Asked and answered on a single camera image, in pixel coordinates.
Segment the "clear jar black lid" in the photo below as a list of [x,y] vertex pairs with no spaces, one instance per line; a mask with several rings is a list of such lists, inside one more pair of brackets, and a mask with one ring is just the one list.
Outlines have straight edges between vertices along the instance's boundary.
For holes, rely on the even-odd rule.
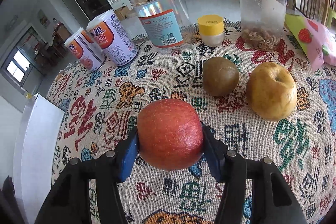
[[260,51],[278,47],[286,15],[287,0],[239,0],[241,37]]

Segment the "white board panel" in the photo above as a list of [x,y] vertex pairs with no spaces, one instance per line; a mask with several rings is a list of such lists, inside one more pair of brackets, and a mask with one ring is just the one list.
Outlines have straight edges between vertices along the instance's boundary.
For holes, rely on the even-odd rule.
[[25,223],[34,223],[52,180],[55,146],[64,111],[35,94],[23,110],[15,142],[13,184]]

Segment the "clear jar gold lid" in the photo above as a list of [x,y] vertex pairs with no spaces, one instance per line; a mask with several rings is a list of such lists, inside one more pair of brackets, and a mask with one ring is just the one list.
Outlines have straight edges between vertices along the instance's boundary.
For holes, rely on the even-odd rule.
[[154,51],[169,54],[195,41],[185,0],[129,0]]

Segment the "red apple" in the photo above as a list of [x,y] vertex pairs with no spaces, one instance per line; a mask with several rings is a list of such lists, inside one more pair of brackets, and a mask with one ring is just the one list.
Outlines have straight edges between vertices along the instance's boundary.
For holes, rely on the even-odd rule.
[[155,168],[185,169],[203,153],[202,124],[193,106],[183,100],[148,104],[137,117],[137,131],[139,154]]

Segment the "right purple orange can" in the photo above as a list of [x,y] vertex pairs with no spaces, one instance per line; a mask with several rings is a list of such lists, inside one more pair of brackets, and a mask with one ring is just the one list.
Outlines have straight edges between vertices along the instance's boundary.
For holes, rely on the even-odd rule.
[[138,55],[137,47],[130,40],[113,9],[92,19],[86,31],[118,67],[131,63]]

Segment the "pink fruit snack bag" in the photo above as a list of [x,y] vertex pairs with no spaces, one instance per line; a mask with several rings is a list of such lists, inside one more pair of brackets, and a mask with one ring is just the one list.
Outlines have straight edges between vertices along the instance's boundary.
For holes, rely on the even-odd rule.
[[335,66],[335,38],[323,24],[305,16],[286,14],[285,26],[299,42],[312,71],[324,63]]

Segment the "left purple orange can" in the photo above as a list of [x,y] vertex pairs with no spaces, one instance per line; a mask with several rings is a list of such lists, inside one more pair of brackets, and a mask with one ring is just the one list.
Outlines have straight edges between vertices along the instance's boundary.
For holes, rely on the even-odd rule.
[[64,45],[90,72],[99,70],[106,61],[102,50],[82,27],[72,34]]

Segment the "small yellow lid jar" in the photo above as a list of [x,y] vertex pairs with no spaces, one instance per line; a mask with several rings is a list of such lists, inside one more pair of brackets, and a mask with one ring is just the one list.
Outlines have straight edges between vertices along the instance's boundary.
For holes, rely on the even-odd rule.
[[219,15],[203,15],[198,19],[198,30],[202,42],[210,47],[218,47],[224,40],[224,21]]

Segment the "yellow pear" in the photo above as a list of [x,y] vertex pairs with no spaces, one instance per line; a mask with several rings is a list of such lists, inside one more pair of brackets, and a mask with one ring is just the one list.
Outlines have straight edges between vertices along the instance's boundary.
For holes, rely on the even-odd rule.
[[290,72],[273,62],[258,65],[247,82],[249,107],[262,119],[279,121],[296,107],[297,86]]

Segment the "brown green kiwi fruit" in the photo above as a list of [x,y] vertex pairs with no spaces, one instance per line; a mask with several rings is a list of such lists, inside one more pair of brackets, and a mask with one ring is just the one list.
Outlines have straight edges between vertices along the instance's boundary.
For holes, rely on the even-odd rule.
[[224,97],[238,85],[237,66],[224,57],[211,57],[203,64],[203,90],[214,97]]

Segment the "purple orange can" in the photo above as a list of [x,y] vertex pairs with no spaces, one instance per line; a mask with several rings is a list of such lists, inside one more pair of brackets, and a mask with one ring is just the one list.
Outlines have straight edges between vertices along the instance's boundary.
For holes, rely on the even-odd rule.
[[106,61],[102,50],[82,27],[72,34],[64,45],[90,72],[99,70]]
[[118,67],[131,63],[138,55],[137,47],[130,40],[113,9],[92,19],[86,31]]

